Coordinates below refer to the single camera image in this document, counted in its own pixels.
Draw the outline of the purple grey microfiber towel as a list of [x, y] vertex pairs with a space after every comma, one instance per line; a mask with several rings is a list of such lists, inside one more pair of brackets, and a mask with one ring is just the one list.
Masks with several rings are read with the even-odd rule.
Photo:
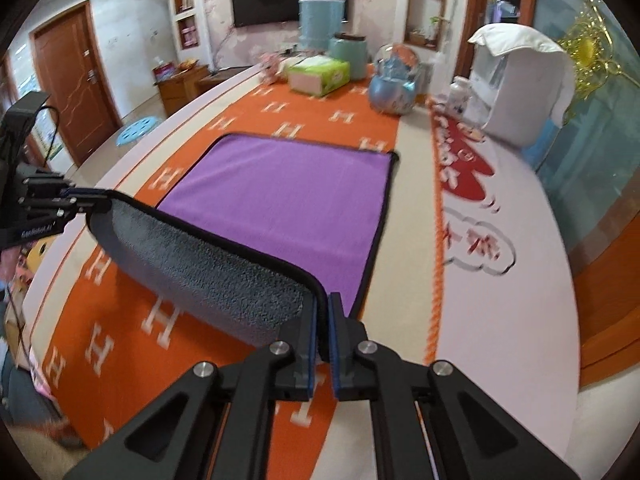
[[367, 296], [398, 162], [393, 152], [229, 133], [151, 207], [107, 191], [88, 228], [140, 285], [261, 346], [306, 298]]

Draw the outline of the blue plastic stool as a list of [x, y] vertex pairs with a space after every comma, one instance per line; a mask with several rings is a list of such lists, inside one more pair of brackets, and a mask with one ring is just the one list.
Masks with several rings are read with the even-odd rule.
[[121, 148], [122, 146], [136, 143], [153, 131], [159, 124], [160, 118], [156, 116], [145, 116], [137, 119], [122, 128], [122, 131], [116, 136], [115, 144], [118, 148]]

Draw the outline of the orange H-pattern blanket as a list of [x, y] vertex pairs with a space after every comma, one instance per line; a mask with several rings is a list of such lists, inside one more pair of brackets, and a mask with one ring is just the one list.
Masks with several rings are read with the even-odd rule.
[[[393, 118], [371, 110], [362, 84], [333, 98], [305, 98], [239, 76], [153, 133], [103, 185], [157, 207], [206, 152], [242, 142], [352, 155], [396, 174], [352, 191], [390, 192], [369, 235], [374, 260], [363, 319], [369, 332], [410, 360], [434, 356], [442, 303], [437, 233], [442, 227], [435, 144], [426, 108]], [[256, 297], [276, 281], [276, 252], [219, 228], [160, 226], [128, 214], [107, 247], [76, 219], [49, 249], [24, 301], [32, 348], [47, 384], [89, 446], [111, 437], [186, 367], [242, 360], [253, 341], [235, 321], [229, 292]]]

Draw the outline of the white printed tablecloth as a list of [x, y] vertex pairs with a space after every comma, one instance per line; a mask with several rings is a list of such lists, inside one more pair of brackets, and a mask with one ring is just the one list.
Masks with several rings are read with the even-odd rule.
[[[579, 382], [577, 308], [558, 225], [520, 154], [438, 105], [395, 118], [364, 84], [325, 98], [246, 70], [167, 119], [101, 180], [159, 205], [216, 141], [254, 133], [395, 152], [390, 206], [361, 321], [404, 359], [453, 362], [564, 454]], [[250, 346], [118, 270], [82, 219], [53, 243], [23, 311], [37, 364], [81, 439], [97, 446], [186, 369]]]

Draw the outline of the brown wooden door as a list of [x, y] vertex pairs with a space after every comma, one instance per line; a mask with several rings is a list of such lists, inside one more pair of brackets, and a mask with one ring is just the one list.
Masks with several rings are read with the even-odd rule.
[[121, 126], [96, 41], [91, 3], [55, 15], [29, 34], [40, 88], [60, 112], [58, 132], [81, 166]]

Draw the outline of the wooden tv cabinet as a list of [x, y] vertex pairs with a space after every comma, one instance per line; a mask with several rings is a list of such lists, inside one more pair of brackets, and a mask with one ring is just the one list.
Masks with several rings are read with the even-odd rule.
[[198, 65], [158, 82], [156, 85], [165, 115], [175, 114], [186, 104], [244, 70], [247, 70], [247, 66], [224, 68], [211, 73], [207, 67]]

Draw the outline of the pink toy figurine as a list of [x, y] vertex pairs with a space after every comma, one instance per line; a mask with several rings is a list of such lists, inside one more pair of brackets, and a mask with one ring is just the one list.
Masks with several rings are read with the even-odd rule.
[[262, 84], [275, 84], [280, 80], [282, 56], [279, 53], [265, 53], [259, 59], [259, 79]]

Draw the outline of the green tissue box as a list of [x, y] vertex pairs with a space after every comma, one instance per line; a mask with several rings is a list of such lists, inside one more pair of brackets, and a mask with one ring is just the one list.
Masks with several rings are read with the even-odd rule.
[[350, 81], [349, 62], [315, 55], [288, 69], [288, 86], [291, 90], [322, 98]]

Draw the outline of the light blue cylindrical container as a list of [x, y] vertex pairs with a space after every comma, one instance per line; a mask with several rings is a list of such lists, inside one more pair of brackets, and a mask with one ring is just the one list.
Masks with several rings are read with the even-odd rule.
[[345, 0], [299, 0], [299, 44], [304, 50], [326, 51], [342, 31]]

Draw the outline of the teal lidded canister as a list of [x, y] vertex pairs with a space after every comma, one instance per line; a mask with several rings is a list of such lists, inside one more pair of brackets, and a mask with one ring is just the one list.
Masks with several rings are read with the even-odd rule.
[[365, 36], [335, 34], [329, 42], [328, 55], [349, 64], [350, 79], [363, 80], [368, 76], [369, 52]]

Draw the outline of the white water dispenser appliance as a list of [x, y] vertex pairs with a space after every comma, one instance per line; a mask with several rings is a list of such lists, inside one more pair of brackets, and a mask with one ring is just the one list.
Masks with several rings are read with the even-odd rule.
[[562, 125], [574, 98], [574, 65], [563, 50], [493, 54], [478, 44], [464, 118], [514, 148], [530, 148], [547, 122]]

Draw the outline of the white pill bottle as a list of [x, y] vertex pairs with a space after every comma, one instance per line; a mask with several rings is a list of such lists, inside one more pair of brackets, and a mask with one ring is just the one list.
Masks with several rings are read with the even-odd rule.
[[446, 110], [451, 116], [462, 118], [468, 108], [473, 91], [471, 81], [462, 76], [454, 76], [446, 99]]

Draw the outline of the white folded cloth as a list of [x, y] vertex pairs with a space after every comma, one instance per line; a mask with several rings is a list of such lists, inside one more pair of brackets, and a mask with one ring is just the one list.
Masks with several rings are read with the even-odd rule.
[[488, 119], [563, 123], [575, 93], [574, 63], [560, 45], [533, 27], [492, 23], [468, 39], [475, 56], [486, 52], [506, 62]]

